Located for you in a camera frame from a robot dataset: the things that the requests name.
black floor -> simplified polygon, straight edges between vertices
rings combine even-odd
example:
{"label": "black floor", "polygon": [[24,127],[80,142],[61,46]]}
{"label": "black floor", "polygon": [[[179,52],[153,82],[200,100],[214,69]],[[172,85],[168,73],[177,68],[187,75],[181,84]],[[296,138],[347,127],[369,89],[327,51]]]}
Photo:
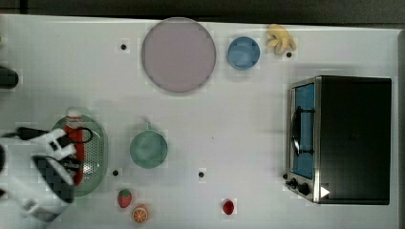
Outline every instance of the black floor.
{"label": "black floor", "polygon": [[405,28],[405,0],[1,0],[0,12]]}

toaster oven door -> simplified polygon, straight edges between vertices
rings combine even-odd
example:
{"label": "toaster oven door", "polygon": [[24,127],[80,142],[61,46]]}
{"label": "toaster oven door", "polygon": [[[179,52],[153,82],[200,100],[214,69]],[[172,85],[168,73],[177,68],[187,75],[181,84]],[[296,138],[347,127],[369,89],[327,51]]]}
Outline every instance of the toaster oven door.
{"label": "toaster oven door", "polygon": [[314,162],[315,85],[292,89],[290,171],[312,179]]}

toaster oven glass window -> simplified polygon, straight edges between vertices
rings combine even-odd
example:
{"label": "toaster oven glass window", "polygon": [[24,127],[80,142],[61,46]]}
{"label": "toaster oven glass window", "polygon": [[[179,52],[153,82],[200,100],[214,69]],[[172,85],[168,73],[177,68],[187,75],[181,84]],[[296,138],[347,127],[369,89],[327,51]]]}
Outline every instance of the toaster oven glass window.
{"label": "toaster oven glass window", "polygon": [[313,173],[313,119],[315,112],[314,84],[295,88],[295,105],[292,107],[293,154],[292,172],[312,179]]}

toaster oven knob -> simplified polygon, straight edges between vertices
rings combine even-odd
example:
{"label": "toaster oven knob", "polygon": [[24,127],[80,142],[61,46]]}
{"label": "toaster oven knob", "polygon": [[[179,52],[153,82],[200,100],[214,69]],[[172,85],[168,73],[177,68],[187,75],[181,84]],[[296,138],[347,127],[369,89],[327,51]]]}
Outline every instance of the toaster oven knob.
{"label": "toaster oven knob", "polygon": [[292,189],[295,189],[297,187],[297,180],[295,178],[292,178],[290,181],[286,181],[286,185],[289,185]]}
{"label": "toaster oven knob", "polygon": [[302,193],[304,196],[309,194],[309,186],[307,183],[302,183],[298,185],[298,192]]}

toaster oven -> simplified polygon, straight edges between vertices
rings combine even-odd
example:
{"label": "toaster oven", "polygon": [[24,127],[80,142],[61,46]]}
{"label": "toaster oven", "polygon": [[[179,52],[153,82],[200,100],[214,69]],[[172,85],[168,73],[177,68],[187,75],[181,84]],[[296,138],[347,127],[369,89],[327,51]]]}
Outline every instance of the toaster oven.
{"label": "toaster oven", "polygon": [[390,78],[316,76],[290,86],[290,191],[321,204],[390,202]]}

